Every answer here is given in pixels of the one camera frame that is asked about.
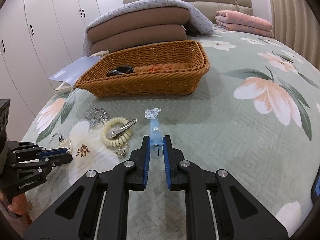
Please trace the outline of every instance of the metal screw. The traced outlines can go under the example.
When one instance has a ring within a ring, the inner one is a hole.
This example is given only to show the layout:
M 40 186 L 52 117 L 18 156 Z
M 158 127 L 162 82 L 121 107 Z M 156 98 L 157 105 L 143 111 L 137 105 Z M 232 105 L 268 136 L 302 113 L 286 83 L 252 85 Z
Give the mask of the metal screw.
M 125 163 L 124 163 L 124 166 L 126 166 L 126 167 L 132 167 L 134 165 L 134 162 L 133 161 L 126 161 Z
M 86 175 L 88 178 L 93 178 L 97 175 L 97 172 L 96 171 L 87 171 Z
M 219 170 L 218 175 L 220 177 L 226 177 L 226 176 L 228 176 L 228 172 L 226 170 Z
M 180 162 L 180 165 L 181 165 L 182 167 L 188 167 L 188 166 L 190 165 L 190 162 L 189 162 L 189 161 L 186 161 L 186 160 L 183 160 L 183 161 Z

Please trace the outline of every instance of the cream spiral hair tie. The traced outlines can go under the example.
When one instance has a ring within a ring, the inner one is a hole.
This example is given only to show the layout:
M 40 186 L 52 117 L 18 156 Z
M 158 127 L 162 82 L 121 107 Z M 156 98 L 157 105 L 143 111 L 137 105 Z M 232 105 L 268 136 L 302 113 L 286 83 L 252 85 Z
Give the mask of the cream spiral hair tie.
M 107 145 L 112 147 L 119 147 L 120 145 L 125 144 L 125 142 L 129 139 L 129 136 L 131 135 L 131 129 L 128 129 L 120 138 L 116 140 L 112 140 L 106 137 L 107 131 L 111 128 L 112 125 L 115 123 L 122 123 L 127 124 L 129 120 L 123 118 L 123 117 L 115 117 L 107 121 L 101 130 L 101 141 Z

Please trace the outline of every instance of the white wardrobe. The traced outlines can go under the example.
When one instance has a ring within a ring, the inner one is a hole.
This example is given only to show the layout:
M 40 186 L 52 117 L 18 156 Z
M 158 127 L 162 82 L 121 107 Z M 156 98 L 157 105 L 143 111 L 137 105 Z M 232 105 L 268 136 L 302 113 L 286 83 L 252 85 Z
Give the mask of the white wardrobe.
M 54 95 L 48 77 L 82 56 L 96 0 L 6 0 L 0 9 L 0 98 L 11 99 L 7 134 L 21 140 Z

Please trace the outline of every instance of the bedspread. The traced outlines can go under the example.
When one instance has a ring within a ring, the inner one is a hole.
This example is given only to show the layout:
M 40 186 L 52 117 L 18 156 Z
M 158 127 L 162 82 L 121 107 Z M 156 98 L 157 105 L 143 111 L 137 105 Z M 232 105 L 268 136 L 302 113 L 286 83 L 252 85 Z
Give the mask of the bedspread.
M 60 132 L 72 140 L 74 160 L 27 192 L 32 219 L 87 170 L 106 171 L 128 158 L 102 144 L 101 126 L 89 126 L 87 110 L 136 118 L 130 153 L 149 135 L 144 110 L 160 107 L 162 135 L 170 135 L 186 159 L 205 170 L 228 170 L 294 233 L 312 208 L 320 163 L 320 73 L 274 39 L 214 29 L 209 37 L 189 37 L 202 43 L 211 64 L 193 94 L 97 99 L 76 89 L 47 103 L 23 140 L 50 148 Z M 163 159 L 151 159 L 147 189 L 130 193 L 128 239 L 185 239 L 185 231 L 184 194 L 167 190 Z

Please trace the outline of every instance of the curtain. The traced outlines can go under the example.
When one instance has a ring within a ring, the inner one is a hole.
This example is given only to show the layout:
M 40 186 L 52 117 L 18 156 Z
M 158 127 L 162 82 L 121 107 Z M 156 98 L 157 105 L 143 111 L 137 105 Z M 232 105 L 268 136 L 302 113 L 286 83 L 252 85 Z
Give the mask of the curtain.
M 320 69 L 320 25 L 305 0 L 270 0 L 275 39 Z

